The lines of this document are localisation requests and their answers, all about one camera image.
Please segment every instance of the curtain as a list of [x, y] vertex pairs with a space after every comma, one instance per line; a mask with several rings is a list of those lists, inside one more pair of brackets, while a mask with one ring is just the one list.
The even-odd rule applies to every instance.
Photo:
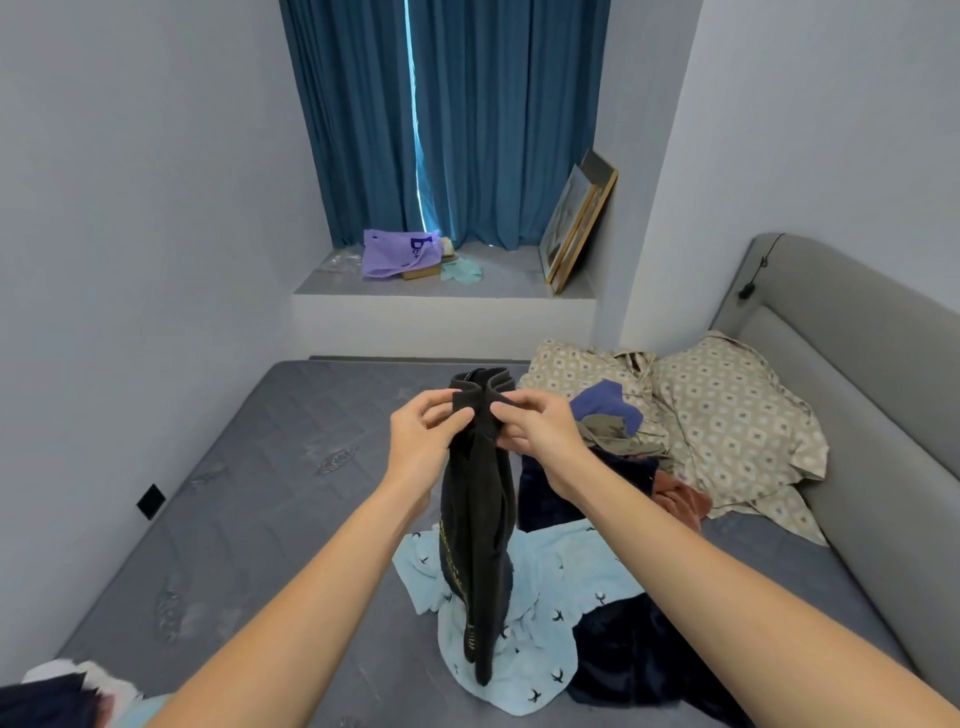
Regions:
[[280, 0], [334, 246], [422, 230], [403, 0]]
[[540, 242], [593, 140], [610, 0], [407, 0], [426, 227]]

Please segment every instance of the navy blue clothing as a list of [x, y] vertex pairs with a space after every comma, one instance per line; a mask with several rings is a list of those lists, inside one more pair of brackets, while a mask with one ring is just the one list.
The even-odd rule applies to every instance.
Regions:
[[622, 417], [627, 437], [633, 437], [643, 424], [640, 410], [623, 400], [623, 385], [610, 379], [601, 379], [570, 400], [570, 410], [577, 422], [587, 415]]
[[73, 673], [0, 688], [0, 726], [93, 728], [100, 696], [83, 687], [84, 675]]
[[[653, 492], [656, 458], [592, 452], [643, 494]], [[584, 515], [550, 488], [540, 463], [523, 457], [516, 525], [536, 531]], [[573, 628], [577, 672], [567, 691], [578, 703], [664, 705], [684, 700], [732, 728], [753, 723], [647, 593], [594, 609]]]

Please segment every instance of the mattress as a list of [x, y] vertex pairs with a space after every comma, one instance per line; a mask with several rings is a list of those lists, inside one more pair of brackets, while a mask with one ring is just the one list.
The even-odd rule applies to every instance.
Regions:
[[[257, 384], [156, 517], [64, 646], [147, 695], [175, 691], [324, 545], [386, 468], [388, 415], [446, 386], [466, 364], [291, 361]], [[515, 378], [525, 366], [510, 366]], [[519, 475], [514, 463], [515, 478]], [[435, 488], [415, 523], [440, 512]], [[907, 664], [836, 555], [755, 516], [705, 522], [707, 538]], [[387, 570], [316, 715], [315, 726], [710, 726], [685, 705], [628, 711], [566, 694], [513, 718], [465, 692]]]

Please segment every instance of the cable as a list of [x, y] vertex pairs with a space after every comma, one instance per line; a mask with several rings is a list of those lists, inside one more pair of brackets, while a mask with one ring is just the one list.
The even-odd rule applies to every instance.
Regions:
[[770, 253], [774, 251], [774, 248], [777, 247], [777, 243], [780, 242], [780, 239], [784, 235], [786, 235], [786, 233], [781, 232], [777, 236], [777, 239], [774, 240], [774, 244], [771, 245], [770, 250], [767, 251], [767, 255], [765, 255], [760, 259], [760, 264], [756, 266], [756, 270], [754, 271], [754, 276], [750, 279], [750, 282], [747, 283], [745, 286], [743, 286], [743, 288], [740, 289], [740, 292], [736, 294], [736, 297], [740, 299], [740, 301], [746, 301], [747, 299], [749, 299], [751, 296], [754, 295], [754, 291], [756, 291], [756, 285], [754, 284], [754, 281], [756, 280], [756, 274], [760, 272], [760, 268], [766, 268], [770, 264], [770, 260], [769, 260]]

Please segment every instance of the wooden frame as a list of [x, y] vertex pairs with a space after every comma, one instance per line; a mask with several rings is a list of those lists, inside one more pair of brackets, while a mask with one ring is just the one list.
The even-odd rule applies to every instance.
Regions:
[[557, 266], [557, 269], [547, 281], [550, 283], [550, 287], [553, 289], [555, 296], [564, 290], [566, 280], [570, 277], [570, 272], [573, 270], [573, 265], [577, 262], [577, 257], [583, 250], [584, 243], [587, 242], [590, 231], [593, 230], [593, 225], [600, 216], [600, 210], [603, 209], [607, 198], [610, 197], [611, 190], [613, 189], [613, 185], [616, 184], [616, 178], [618, 176], [617, 171], [592, 149], [584, 155], [584, 160], [581, 162], [580, 168], [590, 183], [597, 188], [597, 191], [589, 201], [587, 209], [577, 223], [577, 228], [573, 235], [571, 235], [569, 241], [567, 241], [564, 251], [557, 256], [561, 258], [560, 265]]
[[547, 283], [560, 270], [564, 253], [570, 247], [570, 241], [596, 192], [596, 185], [590, 182], [579, 165], [574, 164], [538, 246], [543, 278]]

